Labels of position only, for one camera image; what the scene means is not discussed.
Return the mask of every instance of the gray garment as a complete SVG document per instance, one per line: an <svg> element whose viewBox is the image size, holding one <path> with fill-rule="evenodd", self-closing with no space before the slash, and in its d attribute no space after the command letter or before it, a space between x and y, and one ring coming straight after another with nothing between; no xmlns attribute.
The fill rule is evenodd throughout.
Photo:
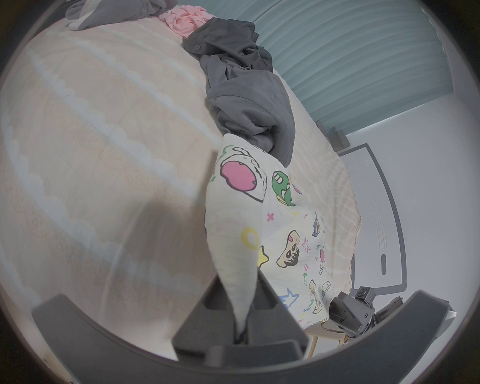
<svg viewBox="0 0 480 384"><path fill-rule="evenodd" d="M69 28L79 31L159 15L177 4L178 0L81 0L67 9L65 16L72 21Z"/></svg>
<svg viewBox="0 0 480 384"><path fill-rule="evenodd" d="M244 138L290 164L295 121L280 78L269 71L245 68L228 55L203 55L207 98L217 108L217 127Z"/></svg>
<svg viewBox="0 0 480 384"><path fill-rule="evenodd" d="M183 39L183 48L196 55L227 54L243 67L272 72L272 56L257 39L254 23L214 17Z"/></svg>

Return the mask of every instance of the bed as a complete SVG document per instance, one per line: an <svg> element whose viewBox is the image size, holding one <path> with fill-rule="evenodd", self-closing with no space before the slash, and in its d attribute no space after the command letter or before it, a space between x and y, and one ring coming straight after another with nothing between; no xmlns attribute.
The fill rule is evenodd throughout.
<svg viewBox="0 0 480 384"><path fill-rule="evenodd" d="M205 75L157 18L66 25L30 41L0 91L1 291L27 340L41 339L32 307L64 293L114 334L175 359L171 337L216 273L205 191L222 136ZM348 174L283 84L292 183L323 212L325 267L350 292L360 215Z"/></svg>

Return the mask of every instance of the pink star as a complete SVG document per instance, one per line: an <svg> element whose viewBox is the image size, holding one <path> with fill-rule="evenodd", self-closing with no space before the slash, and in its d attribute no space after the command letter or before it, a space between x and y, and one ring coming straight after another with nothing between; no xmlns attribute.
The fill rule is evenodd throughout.
<svg viewBox="0 0 480 384"><path fill-rule="evenodd" d="M308 240L307 240L307 238L305 238L305 241L303 242L302 245L303 245L303 247L304 247L304 249L305 249L305 252L308 253L308 251L310 250L310 248L308 247Z"/></svg>

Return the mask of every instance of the teal curtain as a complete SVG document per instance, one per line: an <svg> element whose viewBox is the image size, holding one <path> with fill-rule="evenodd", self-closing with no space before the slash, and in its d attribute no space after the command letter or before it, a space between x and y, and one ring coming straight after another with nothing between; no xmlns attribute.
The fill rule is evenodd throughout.
<svg viewBox="0 0 480 384"><path fill-rule="evenodd" d="M345 134L452 92L442 44L414 0L191 0L252 21L314 121Z"/></svg>

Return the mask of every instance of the pink garment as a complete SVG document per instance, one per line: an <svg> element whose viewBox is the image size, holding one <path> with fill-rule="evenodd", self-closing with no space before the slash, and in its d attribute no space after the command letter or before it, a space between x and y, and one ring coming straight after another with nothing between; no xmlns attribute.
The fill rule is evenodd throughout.
<svg viewBox="0 0 480 384"><path fill-rule="evenodd" d="M172 31L184 38L188 38L194 30L213 17L215 16L207 13L202 7L192 5L182 5L158 16Z"/></svg>

